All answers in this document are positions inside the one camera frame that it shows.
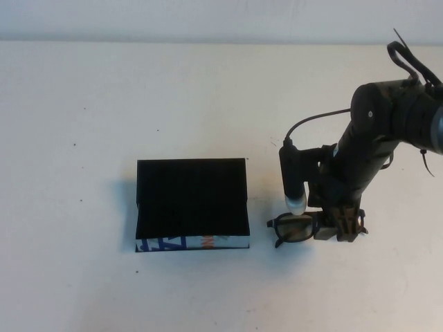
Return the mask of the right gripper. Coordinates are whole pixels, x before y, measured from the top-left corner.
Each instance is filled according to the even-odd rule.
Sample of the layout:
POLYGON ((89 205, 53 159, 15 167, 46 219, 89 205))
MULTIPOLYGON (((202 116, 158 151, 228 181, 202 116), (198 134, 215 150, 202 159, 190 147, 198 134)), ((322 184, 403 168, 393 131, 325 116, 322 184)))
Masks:
POLYGON ((337 234, 337 240, 353 242, 364 232, 364 211, 360 208, 363 186, 343 182, 333 176, 309 179, 309 206, 316 219, 315 240, 327 241, 337 234))

